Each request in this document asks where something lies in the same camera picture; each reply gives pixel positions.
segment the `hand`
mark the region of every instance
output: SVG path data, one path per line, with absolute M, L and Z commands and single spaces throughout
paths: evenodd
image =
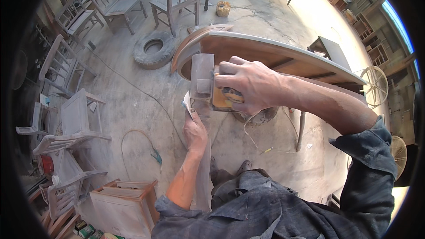
M 232 107 L 235 111 L 247 114 L 256 114 L 263 109 L 278 106 L 278 98 L 286 90 L 282 75 L 262 62 L 251 62 L 237 56 L 220 63 L 220 75 L 215 77 L 215 85 L 231 87 L 242 93 L 245 102 L 233 103 Z
M 207 130 L 194 108 L 190 109 L 193 120 L 189 112 L 187 110 L 185 112 L 186 121 L 183 126 L 183 135 L 187 142 L 187 149 L 189 152 L 199 154 L 202 157 L 208 142 Z

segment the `left hand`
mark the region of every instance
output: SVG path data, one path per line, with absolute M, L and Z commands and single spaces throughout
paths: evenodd
M 200 157 L 202 157 L 204 155 L 205 147 L 207 146 L 208 133 L 195 109 L 191 108 L 190 110 L 193 120 L 190 117 L 189 112 L 186 110 L 186 121 L 183 126 L 184 139 L 187 142 L 188 151 L 197 153 Z

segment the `foot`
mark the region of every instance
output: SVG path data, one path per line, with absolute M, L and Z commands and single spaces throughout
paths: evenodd
M 251 170 L 252 169 L 252 163 L 248 160 L 244 161 L 241 165 L 241 167 L 239 167 L 238 172 L 236 173 L 236 175 L 240 175 L 241 173 L 247 171 L 247 170 Z
M 210 175 L 214 172 L 218 172 L 217 163 L 215 162 L 214 156 L 211 155 Z

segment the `dark blue shirt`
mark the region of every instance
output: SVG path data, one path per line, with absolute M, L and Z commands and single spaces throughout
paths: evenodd
M 340 210 L 300 199 L 259 172 L 247 171 L 217 189 L 209 213 L 182 209 L 161 196 L 152 238 L 380 238 L 394 209 L 391 134 L 379 116 L 371 129 L 329 141 L 353 158 Z

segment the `concrete floor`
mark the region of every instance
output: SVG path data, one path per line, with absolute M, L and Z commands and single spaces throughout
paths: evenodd
M 160 69 L 146 71 L 133 59 L 135 42 L 155 27 L 149 1 L 143 0 L 147 19 L 141 12 L 130 14 L 130 18 L 136 18 L 133 23 L 135 35 L 131 36 L 126 28 L 112 34 L 107 25 L 101 28 L 97 24 L 85 38 L 85 42 L 91 40 L 96 45 L 95 52 L 121 76 L 87 49 L 78 53 L 98 73 L 94 83 L 93 78 L 86 74 L 81 87 L 107 102 L 101 108 L 102 128 L 112 136 L 111 142 L 90 141 L 86 146 L 88 149 L 82 151 L 87 152 L 96 168 L 108 170 L 106 176 L 95 178 L 95 187 L 116 178 L 131 181 L 157 179 L 156 193 L 159 197 L 165 194 L 186 154 L 180 141 L 183 139 L 181 127 L 184 123 L 184 108 L 180 102 L 189 88 L 189 82 L 177 72 L 170 75 L 170 63 Z M 212 6 L 207 12 L 201 8 L 199 27 L 212 23 L 233 24 L 231 31 L 278 40 L 303 49 L 321 35 L 341 46 L 353 72 L 371 65 L 353 28 L 327 0 L 292 0 L 289 6 L 286 0 L 225 0 L 232 5 L 227 18 L 216 16 L 215 4 L 218 1 L 210 0 Z M 176 46 L 188 35 L 187 28 L 193 27 L 195 22 L 189 16 L 177 23 Z M 157 30 L 169 32 L 169 28 L 161 23 Z M 171 120 L 158 102 L 135 87 L 155 97 L 167 110 Z M 65 102 L 65 99 L 56 96 L 51 99 L 52 105 L 59 106 Z M 348 156 L 328 143 L 329 137 L 339 136 L 338 132 L 309 113 L 306 114 L 301 150 L 286 153 L 295 151 L 297 135 L 284 110 L 287 111 L 279 109 L 277 116 L 269 123 L 259 127 L 247 126 L 247 132 L 259 149 L 245 135 L 243 124 L 231 114 L 213 112 L 210 132 L 212 155 L 219 168 L 230 173 L 235 173 L 244 160 L 251 160 L 255 168 L 265 169 L 274 180 L 297 190 L 301 198 L 321 202 L 323 197 L 343 186 Z M 375 111 L 388 116 L 386 106 L 378 107 Z M 296 127 L 299 125 L 299 115 L 298 110 L 289 115 Z M 142 134 L 131 132 L 122 141 L 122 136 L 130 129 L 141 129 L 149 135 L 162 157 L 162 173 L 151 157 L 152 148 L 148 140 Z M 274 152 L 260 155 L 270 147 Z M 83 219 L 95 227 L 99 225 L 90 200 L 80 205 L 79 210 Z

